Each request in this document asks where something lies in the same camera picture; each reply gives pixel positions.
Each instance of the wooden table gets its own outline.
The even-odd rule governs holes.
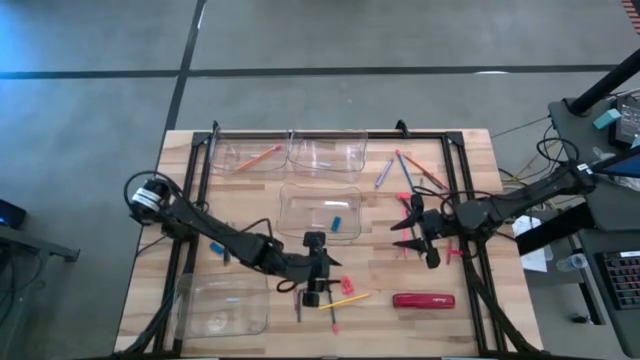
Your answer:
[[[491,140],[487,130],[462,130],[474,188],[490,192],[502,190]],[[165,138],[158,170],[178,184],[184,181],[192,131],[170,131]],[[287,173],[281,179],[247,179],[212,175],[208,183],[207,201],[211,213],[237,228],[252,221],[279,215],[279,191],[283,184],[322,188],[357,186],[362,192],[362,234],[348,246],[328,246],[329,254],[343,264],[332,267],[332,278],[348,275],[356,293],[371,293],[367,299],[351,306],[337,308],[339,335],[331,331],[329,311],[304,309],[302,323],[297,323],[293,297],[275,291],[280,280],[268,278],[270,314],[267,329],[259,335],[222,338],[188,339],[183,356],[247,356],[247,357],[317,357],[317,356],[472,356],[477,354],[473,334],[469,298],[461,260],[445,264],[447,240],[434,244],[440,249],[442,264],[427,269],[415,253],[405,259],[402,251],[391,245],[401,239],[401,232],[389,227],[402,218],[402,206],[396,192],[409,190],[399,165],[393,165],[384,184],[374,190],[376,177],[386,162],[400,148],[440,179],[446,180],[441,145],[430,140],[370,140],[367,162],[355,184],[328,181]],[[416,183],[420,172],[409,165]],[[199,179],[195,176],[194,188]],[[432,187],[428,181],[425,186]],[[425,198],[426,207],[439,205],[439,200]],[[159,237],[159,227],[146,228],[140,246]],[[306,254],[300,239],[276,237],[285,243],[285,251]],[[209,249],[210,242],[201,238],[195,273],[219,274],[246,272],[235,259],[224,267],[219,255]],[[164,241],[141,255],[134,266],[131,284],[116,341],[116,350],[131,344],[158,309],[162,297],[171,241]],[[538,327],[529,297],[518,249],[511,240],[496,237],[488,242],[493,279],[500,305],[518,330],[534,346],[541,348]],[[425,291],[449,293],[456,297],[452,310],[394,309],[391,297],[398,292]],[[334,301],[345,296],[334,291]],[[483,318],[489,344],[494,344],[491,322],[484,305]],[[165,342],[171,346],[171,331]]]

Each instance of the clear plastic bin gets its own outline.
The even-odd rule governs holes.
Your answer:
[[[289,132],[284,131],[271,139],[229,139],[220,134],[211,167],[224,176],[284,170],[290,143]]]
[[[171,328],[176,339],[255,335],[269,322],[263,274],[187,274],[175,289]]]
[[[279,233],[304,238],[307,231],[322,231],[327,240],[353,240],[360,236],[362,193],[355,187],[321,189],[285,184],[280,189]]]
[[[344,130],[336,139],[309,139],[294,132],[289,161],[297,174],[352,182],[364,169],[367,140],[364,130]]]

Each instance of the blue eraser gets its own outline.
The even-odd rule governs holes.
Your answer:
[[[331,231],[336,232],[340,227],[340,216],[336,216],[333,218],[333,224],[331,224]]]
[[[222,248],[222,246],[218,245],[215,242],[211,242],[211,245],[209,245],[209,248],[213,250],[213,252],[216,254],[219,254],[219,255],[224,254],[224,249]]]
[[[612,122],[620,119],[620,112],[616,109],[607,110],[604,114],[600,115],[596,121],[593,122],[593,126],[600,130],[611,124]]]

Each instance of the keyboard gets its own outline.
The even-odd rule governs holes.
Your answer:
[[[640,251],[598,255],[603,265],[603,278],[616,308],[640,309]]]

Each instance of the yellow pencil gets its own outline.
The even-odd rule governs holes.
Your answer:
[[[331,304],[329,304],[329,305],[323,305],[323,306],[320,306],[320,307],[318,308],[318,310],[324,310],[324,309],[332,308],[332,307],[334,307],[334,306],[344,305],[344,304],[350,303],[350,302],[352,302],[352,301],[356,301],[356,300],[360,300],[360,299],[366,298],[366,297],[367,297],[367,296],[369,296],[369,295],[371,295],[371,294],[367,293],[367,294],[362,294],[362,295],[354,296],[354,297],[352,297],[352,298],[348,298],[348,299],[344,299],[344,300],[336,301],[336,302],[331,303]]]

